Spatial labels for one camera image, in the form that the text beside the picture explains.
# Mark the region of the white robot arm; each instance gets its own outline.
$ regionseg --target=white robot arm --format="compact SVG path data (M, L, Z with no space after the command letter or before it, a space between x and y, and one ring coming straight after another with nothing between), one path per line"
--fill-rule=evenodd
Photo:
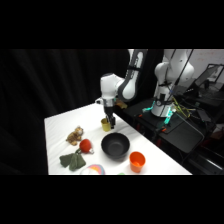
M158 84L152 113L157 117L168 117L172 107L172 89L178 78L180 82L186 82L194 74L194 67L188 62L187 49L165 49L164 54L169 62L160 63L155 69Z
M130 54L130 63L125 79L113 73L102 76L100 83L102 97L96 100L96 103L104 106L104 112L112 129L115 125L115 118L113 117L114 99L118 96L123 102L130 102L136 97L140 72L147 55L147 49L128 50Z
M128 50L130 64L125 79L113 73L105 74L101 78L102 97L96 100L96 103L104 106L107 120L110 122L112 129L115 125L115 118L113 117L114 99L118 96L123 102L130 102L136 97L139 76L147 55L147 49ZM186 49L165 49L164 53L169 62L160 63L155 69L155 75L158 79L155 91L156 101L150 108L157 117L170 116L172 88L178 79L180 82L185 82L192 78L194 74L194 68L188 62Z

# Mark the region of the white tablecloth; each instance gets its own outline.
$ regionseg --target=white tablecloth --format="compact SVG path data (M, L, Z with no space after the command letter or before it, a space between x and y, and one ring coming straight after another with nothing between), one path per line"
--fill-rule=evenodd
M114 116L116 117L115 129L107 133L101 127L101 120L105 118L103 107L97 104L46 118L45 134L49 175L79 175L83 169L93 164L102 165L107 175L120 173L126 175L190 175L186 169L140 135L120 117ZM68 167L61 166L59 157L74 153L79 148L79 144L71 146L65 141L77 126L84 129L83 139L91 141L95 153L93 155L82 154L87 165L71 172ZM101 149L102 139L113 132L122 133L130 140L129 153L120 161L111 160ZM146 165L140 174L135 174L130 169L129 155L133 151L139 151L146 157Z

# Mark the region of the toy food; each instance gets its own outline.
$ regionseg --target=toy food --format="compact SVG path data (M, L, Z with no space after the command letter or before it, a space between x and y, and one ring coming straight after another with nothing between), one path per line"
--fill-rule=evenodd
M81 143L79 144L79 148L83 153L94 153L91 142L88 139L84 139L83 141L81 141Z
M101 165L91 165L82 170L80 175L105 175L105 171Z
M78 126L66 139L71 145L76 146L78 141L82 141L83 129Z

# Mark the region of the yellow cup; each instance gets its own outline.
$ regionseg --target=yellow cup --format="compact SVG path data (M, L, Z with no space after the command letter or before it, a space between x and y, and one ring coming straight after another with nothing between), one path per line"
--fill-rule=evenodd
M101 121L101 124L102 124L102 128L105 132L108 132L111 130L111 127L110 127L110 123L108 123L107 119L104 118L102 121Z

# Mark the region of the small figurine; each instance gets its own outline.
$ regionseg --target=small figurine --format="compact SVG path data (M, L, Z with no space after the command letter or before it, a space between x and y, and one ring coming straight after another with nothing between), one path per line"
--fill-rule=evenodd
M78 141L82 141L82 136L83 135L83 129L78 126L74 132L72 132L68 138L66 139L67 142L69 142L71 145L76 146L78 144Z

